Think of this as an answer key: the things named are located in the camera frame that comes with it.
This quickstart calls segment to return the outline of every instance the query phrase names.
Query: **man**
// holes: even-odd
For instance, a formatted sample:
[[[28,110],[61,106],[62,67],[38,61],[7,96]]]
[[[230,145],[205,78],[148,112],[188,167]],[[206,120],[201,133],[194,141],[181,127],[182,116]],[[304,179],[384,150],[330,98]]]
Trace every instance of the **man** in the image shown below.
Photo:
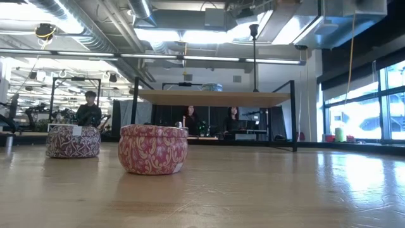
[[[93,91],[87,91],[84,96],[87,104],[80,105],[76,112],[78,125],[98,127],[101,120],[101,109],[94,104],[97,94]]]

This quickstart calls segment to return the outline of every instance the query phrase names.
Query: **wooden floor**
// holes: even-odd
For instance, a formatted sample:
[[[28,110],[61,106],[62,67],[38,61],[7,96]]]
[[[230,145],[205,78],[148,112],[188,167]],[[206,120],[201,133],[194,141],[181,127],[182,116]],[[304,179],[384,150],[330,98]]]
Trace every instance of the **wooden floor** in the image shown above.
[[[116,148],[84,160],[1,148],[0,227],[405,227],[402,158],[191,146],[179,174],[139,176]]]

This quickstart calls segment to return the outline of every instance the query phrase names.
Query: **pipe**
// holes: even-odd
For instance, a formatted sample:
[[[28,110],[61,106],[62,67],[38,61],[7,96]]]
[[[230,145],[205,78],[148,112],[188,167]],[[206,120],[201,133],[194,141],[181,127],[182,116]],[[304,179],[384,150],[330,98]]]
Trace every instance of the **pipe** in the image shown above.
[[[121,35],[129,43],[131,48],[135,51],[140,51],[137,44],[133,40],[131,40],[131,38],[129,38],[128,34],[122,29],[121,25],[118,23],[118,21],[115,19],[115,17],[111,14],[108,7],[104,3],[104,0],[97,0],[97,3],[101,7],[101,9],[107,14],[108,18],[113,22],[114,26],[118,29],[118,31],[120,31]]]
[[[118,11],[116,6],[111,2],[111,0],[104,0],[108,8],[115,14],[115,16],[118,18],[118,20],[121,22],[121,26],[124,27],[124,29],[128,32],[129,36],[134,40],[134,42],[138,45],[140,48],[140,51],[142,53],[145,52],[143,45],[140,43],[140,40],[138,39],[137,35],[135,34],[134,28],[129,27],[127,21],[124,19],[124,17],[121,15],[121,13]]]
[[[57,19],[70,22],[72,24],[79,23],[83,27],[83,35],[89,37],[75,37],[74,39],[82,43],[88,50],[93,52],[116,53],[118,49],[113,43],[103,34],[100,28],[94,21],[81,9],[81,7],[71,0],[25,0],[29,4],[33,4],[37,8],[46,13],[50,13]],[[138,75],[136,69],[132,68],[123,59],[118,61],[109,61],[110,64],[117,67],[120,73],[129,81],[134,82],[134,78]]]
[[[135,18],[140,18],[152,26],[158,26],[154,21],[152,5],[149,0],[128,0],[128,4],[132,13],[135,15],[134,22]]]

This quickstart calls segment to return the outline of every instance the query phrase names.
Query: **black hair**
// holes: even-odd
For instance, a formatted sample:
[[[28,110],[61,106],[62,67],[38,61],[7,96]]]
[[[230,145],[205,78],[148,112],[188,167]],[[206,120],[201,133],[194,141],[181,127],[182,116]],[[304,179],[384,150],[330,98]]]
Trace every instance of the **black hair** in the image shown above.
[[[93,91],[87,91],[87,92],[84,94],[84,96],[85,96],[86,98],[95,98],[95,97],[97,97],[97,94],[96,94],[95,92],[93,92]]]
[[[190,107],[190,106],[192,106],[192,105],[188,105],[188,106],[185,106],[185,107],[184,107],[184,116],[185,116],[185,117],[188,117],[188,116],[189,116],[189,107]],[[194,111],[193,111],[193,113],[192,113],[191,116],[192,116],[192,117],[197,117],[196,109],[194,109]]]
[[[236,110],[237,110],[237,113],[236,113],[236,115],[235,115],[235,120],[239,120],[239,108],[238,107],[235,107],[236,108]],[[232,119],[232,107],[229,107],[228,108],[228,118],[229,119]]]

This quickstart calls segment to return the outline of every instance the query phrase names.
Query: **woman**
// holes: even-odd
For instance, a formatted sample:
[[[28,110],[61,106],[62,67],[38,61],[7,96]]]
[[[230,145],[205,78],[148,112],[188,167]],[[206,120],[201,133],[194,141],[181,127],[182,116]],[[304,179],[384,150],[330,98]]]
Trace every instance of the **woman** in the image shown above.
[[[194,111],[194,106],[187,106],[183,116],[183,126],[189,129],[190,136],[198,136],[198,116]]]
[[[239,108],[229,107],[228,117],[223,122],[223,133],[229,133],[233,130],[239,130]]]

